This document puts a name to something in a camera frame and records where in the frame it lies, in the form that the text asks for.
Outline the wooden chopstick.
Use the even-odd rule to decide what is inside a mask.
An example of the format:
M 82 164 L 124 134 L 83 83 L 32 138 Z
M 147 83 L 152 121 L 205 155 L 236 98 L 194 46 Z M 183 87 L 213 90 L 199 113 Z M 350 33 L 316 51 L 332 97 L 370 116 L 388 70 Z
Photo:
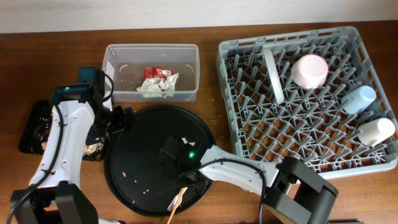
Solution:
M 178 208 L 178 206 L 181 204 L 183 195 L 187 189 L 188 189 L 188 187 L 183 187 L 180 190 L 180 192 L 174 197 L 174 199 L 171 201 L 171 203 L 169 204 L 169 207 L 167 208 L 167 210 L 170 212 L 170 216 L 167 221 L 167 224 L 170 224 L 170 222 L 175 214 L 175 211 Z

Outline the light blue cup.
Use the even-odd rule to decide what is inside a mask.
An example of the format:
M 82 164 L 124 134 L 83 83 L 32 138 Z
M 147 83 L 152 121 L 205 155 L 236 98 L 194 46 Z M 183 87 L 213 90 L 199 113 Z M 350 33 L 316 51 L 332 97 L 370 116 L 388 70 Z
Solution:
M 367 85 L 358 87 L 345 95 L 341 102 L 343 109 L 348 114 L 355 114 L 364 111 L 376 99 L 376 91 Z

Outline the grey plate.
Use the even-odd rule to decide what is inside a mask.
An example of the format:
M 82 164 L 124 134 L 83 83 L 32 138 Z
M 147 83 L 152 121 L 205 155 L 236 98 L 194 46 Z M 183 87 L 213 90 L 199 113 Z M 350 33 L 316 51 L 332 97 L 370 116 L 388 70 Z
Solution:
M 272 89 L 277 104 L 281 104 L 284 101 L 284 94 L 282 85 L 280 84 L 279 75 L 277 72 L 276 64 L 272 52 L 269 49 L 263 50 L 263 55 L 266 61 L 267 69 L 269 72 L 269 78 L 271 80 Z

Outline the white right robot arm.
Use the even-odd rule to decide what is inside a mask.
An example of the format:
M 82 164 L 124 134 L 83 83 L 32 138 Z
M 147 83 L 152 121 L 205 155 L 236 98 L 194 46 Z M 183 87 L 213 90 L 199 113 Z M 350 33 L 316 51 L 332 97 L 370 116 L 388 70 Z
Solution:
M 221 181 L 260 197 L 282 223 L 327 223 L 338 190 L 294 157 L 260 162 L 230 154 L 216 145 L 167 143 L 160 155 L 182 186 Z

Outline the white cup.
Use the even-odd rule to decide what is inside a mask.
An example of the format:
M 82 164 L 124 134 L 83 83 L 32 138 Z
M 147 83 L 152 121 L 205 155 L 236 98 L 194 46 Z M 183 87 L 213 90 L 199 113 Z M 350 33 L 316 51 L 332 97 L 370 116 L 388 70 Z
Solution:
M 383 142 L 396 131 L 394 123 L 387 118 L 379 118 L 362 124 L 358 129 L 362 130 L 358 135 L 359 140 L 367 146 L 375 146 Z

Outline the white paper napkin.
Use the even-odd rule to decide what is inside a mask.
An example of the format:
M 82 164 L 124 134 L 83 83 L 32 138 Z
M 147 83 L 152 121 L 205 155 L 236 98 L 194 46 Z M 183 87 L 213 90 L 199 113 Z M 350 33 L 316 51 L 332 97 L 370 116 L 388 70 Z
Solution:
M 179 78 L 179 74 L 176 73 L 174 75 L 171 75 L 169 77 L 167 77 L 166 79 L 161 78 L 159 79 L 155 84 L 156 84 L 156 91 L 160 91 L 160 92 L 164 92 L 166 91 L 166 93 L 163 94 L 163 98 L 169 97 L 169 96 L 173 96 L 173 92 L 175 91 L 175 86 L 177 83 L 177 80 Z

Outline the pink bowl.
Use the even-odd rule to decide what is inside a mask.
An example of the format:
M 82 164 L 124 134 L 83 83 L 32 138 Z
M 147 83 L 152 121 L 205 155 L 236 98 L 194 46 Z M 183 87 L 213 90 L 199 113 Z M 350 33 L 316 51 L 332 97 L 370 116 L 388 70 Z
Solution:
M 291 76 L 298 86 L 311 89 L 324 84 L 328 71 L 329 68 L 325 59 L 315 54 L 309 54 L 304 55 L 294 63 Z

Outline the white plastic fork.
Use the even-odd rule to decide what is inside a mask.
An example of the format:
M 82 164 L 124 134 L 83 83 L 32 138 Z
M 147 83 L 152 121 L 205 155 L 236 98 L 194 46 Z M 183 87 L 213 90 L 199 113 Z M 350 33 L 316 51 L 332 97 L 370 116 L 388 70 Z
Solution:
M 184 195 L 184 193 L 185 193 L 186 190 L 187 190 L 186 187 L 182 188 L 182 189 L 180 190 L 180 192 L 174 197 L 174 199 L 171 201 L 171 203 L 169 204 L 169 206 L 168 206 L 168 208 L 167 208 L 167 210 L 168 210 L 169 212 L 175 210 L 175 209 L 181 204 L 181 202 L 182 202 L 182 197 L 183 197 L 183 195 Z

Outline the red snack wrapper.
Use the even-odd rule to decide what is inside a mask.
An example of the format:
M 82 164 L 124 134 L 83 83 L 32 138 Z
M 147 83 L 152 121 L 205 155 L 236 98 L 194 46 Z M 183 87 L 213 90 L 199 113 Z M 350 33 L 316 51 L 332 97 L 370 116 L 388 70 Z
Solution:
M 163 78 L 174 74 L 174 71 L 171 68 L 162 68 L 162 67 L 147 67 L 142 70 L 144 80 L 148 78 Z

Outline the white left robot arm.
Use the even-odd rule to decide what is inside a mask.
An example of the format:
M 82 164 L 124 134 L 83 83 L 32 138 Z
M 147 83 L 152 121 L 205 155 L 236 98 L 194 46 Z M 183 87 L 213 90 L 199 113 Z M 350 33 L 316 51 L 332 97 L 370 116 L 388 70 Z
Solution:
M 80 171 L 90 129 L 107 131 L 111 124 L 111 97 L 88 83 L 55 90 L 42 160 L 28 188 L 13 192 L 8 223 L 106 223 L 81 191 Z

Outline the white tissue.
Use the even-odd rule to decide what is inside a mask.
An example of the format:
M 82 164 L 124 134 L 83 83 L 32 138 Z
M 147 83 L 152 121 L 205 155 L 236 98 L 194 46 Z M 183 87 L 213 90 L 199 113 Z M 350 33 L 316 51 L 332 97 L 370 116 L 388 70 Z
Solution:
M 144 98 L 162 97 L 163 84 L 163 78 L 146 78 L 142 85 L 137 88 L 137 91 L 141 92 Z

